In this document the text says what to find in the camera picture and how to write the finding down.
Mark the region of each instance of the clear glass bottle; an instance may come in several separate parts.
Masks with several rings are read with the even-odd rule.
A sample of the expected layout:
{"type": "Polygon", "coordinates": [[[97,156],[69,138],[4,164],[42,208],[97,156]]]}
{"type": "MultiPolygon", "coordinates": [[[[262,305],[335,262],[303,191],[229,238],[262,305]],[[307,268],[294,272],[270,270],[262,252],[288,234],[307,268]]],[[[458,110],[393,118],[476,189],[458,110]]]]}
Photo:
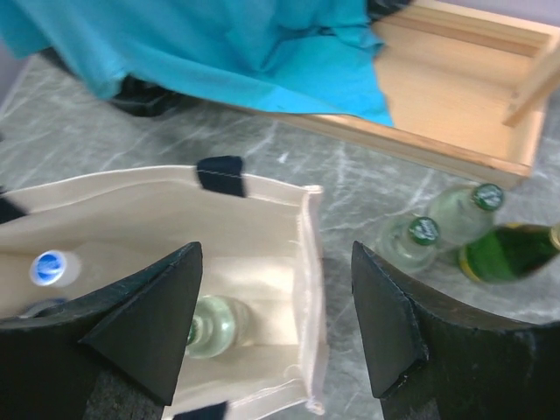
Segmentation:
{"type": "Polygon", "coordinates": [[[56,287],[62,298],[80,298],[150,265],[146,255],[109,243],[86,242],[77,248],[51,249],[30,268],[37,286],[56,287]]]}
{"type": "Polygon", "coordinates": [[[487,233],[503,202],[504,193],[494,184],[457,185],[439,194],[426,215],[439,226],[440,251],[462,247],[487,233]]]}
{"type": "Polygon", "coordinates": [[[185,355],[210,359],[247,344],[249,308],[231,297],[203,296],[197,301],[185,355]]]}
{"type": "Polygon", "coordinates": [[[374,248],[400,271],[413,274],[433,262],[438,240],[439,229],[434,220],[409,213],[387,220],[374,248]]]}

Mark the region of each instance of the bottle in bag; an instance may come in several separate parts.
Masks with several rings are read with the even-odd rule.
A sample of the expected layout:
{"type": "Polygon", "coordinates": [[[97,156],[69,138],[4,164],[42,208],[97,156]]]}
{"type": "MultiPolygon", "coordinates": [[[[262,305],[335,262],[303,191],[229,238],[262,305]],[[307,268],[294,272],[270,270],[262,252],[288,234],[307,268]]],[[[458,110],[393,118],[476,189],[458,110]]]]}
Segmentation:
{"type": "Polygon", "coordinates": [[[458,265],[474,281],[507,284],[534,274],[559,254],[560,223],[510,223],[461,248],[458,265]]]}
{"type": "Polygon", "coordinates": [[[438,240],[438,224],[433,219],[403,214],[383,225],[375,252],[400,271],[412,274],[433,262],[438,240]]]}
{"type": "Polygon", "coordinates": [[[457,185],[439,194],[426,215],[439,226],[440,251],[457,249],[492,229],[503,202],[504,193],[494,184],[457,185]]]}
{"type": "Polygon", "coordinates": [[[87,242],[72,250],[51,249],[30,268],[31,281],[56,287],[68,300],[80,298],[150,265],[146,256],[109,243],[87,242]]]}
{"type": "Polygon", "coordinates": [[[204,296],[194,308],[185,354],[209,359],[247,343],[249,308],[230,297],[204,296]]]}

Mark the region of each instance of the black object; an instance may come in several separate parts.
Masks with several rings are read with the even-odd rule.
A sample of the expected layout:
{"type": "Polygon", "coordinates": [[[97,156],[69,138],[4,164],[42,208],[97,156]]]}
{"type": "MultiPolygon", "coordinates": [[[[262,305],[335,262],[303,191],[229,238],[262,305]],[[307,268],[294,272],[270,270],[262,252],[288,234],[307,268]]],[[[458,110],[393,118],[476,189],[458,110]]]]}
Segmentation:
{"type": "Polygon", "coordinates": [[[202,188],[237,197],[246,196],[242,171],[243,160],[237,156],[209,157],[196,165],[202,188]]]}
{"type": "Polygon", "coordinates": [[[201,276],[194,242],[40,318],[0,320],[0,418],[159,420],[201,276]]]}
{"type": "Polygon", "coordinates": [[[385,420],[557,420],[560,323],[488,313],[356,242],[353,294],[385,420]]]}
{"type": "Polygon", "coordinates": [[[25,210],[4,197],[5,190],[0,186],[0,225],[26,215],[25,210]]]}
{"type": "Polygon", "coordinates": [[[109,103],[132,116],[161,116],[175,109],[184,98],[195,105],[197,100],[163,87],[128,76],[122,81],[121,92],[109,103]]]}
{"type": "MultiPolygon", "coordinates": [[[[51,64],[75,77],[53,48],[45,49],[41,55],[51,64]]],[[[108,102],[132,116],[153,117],[161,116],[179,105],[184,109],[194,107],[201,100],[128,76],[122,81],[121,92],[108,102]]]]}
{"type": "Polygon", "coordinates": [[[223,420],[228,411],[228,404],[223,402],[218,405],[211,405],[204,409],[196,409],[189,413],[177,414],[173,420],[223,420]]]}
{"type": "Polygon", "coordinates": [[[367,0],[367,14],[376,21],[397,13],[410,3],[411,0],[367,0]]]}

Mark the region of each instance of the black strap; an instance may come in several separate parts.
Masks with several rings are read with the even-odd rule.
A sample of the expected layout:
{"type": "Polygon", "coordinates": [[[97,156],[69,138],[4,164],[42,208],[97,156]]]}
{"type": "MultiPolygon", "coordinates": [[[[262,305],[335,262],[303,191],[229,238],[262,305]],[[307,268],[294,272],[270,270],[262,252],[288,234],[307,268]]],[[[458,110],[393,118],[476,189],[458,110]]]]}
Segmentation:
{"type": "Polygon", "coordinates": [[[177,414],[173,420],[223,420],[228,410],[228,404],[223,402],[218,405],[211,405],[204,409],[196,409],[188,413],[177,414]]]}
{"type": "Polygon", "coordinates": [[[243,160],[238,156],[209,157],[196,165],[202,188],[237,197],[246,197],[242,170],[243,160]]]}
{"type": "Polygon", "coordinates": [[[27,215],[23,208],[4,197],[4,193],[0,186],[0,225],[27,215]]]}
{"type": "Polygon", "coordinates": [[[367,0],[367,14],[375,22],[397,13],[410,3],[410,0],[367,0]]]}

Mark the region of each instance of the wooden tray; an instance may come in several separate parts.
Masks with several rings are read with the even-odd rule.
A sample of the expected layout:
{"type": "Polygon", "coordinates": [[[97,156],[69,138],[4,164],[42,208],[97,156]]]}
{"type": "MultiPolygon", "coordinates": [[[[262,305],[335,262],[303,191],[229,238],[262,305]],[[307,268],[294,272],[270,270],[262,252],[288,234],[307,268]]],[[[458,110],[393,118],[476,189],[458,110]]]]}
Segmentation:
{"type": "Polygon", "coordinates": [[[433,0],[373,27],[387,43],[375,68],[395,128],[347,115],[273,116],[505,188],[530,176],[543,98],[559,82],[560,28],[433,0]]]}

